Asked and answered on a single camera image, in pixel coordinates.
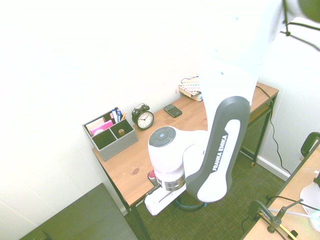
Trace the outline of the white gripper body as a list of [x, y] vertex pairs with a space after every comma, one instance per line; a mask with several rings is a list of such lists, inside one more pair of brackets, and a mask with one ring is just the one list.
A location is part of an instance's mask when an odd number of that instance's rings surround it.
[[144, 204], [152, 216], [156, 216], [171, 204], [177, 197], [179, 197], [186, 190], [186, 186], [175, 190], [167, 191], [162, 187], [156, 189], [153, 193], [147, 194]]

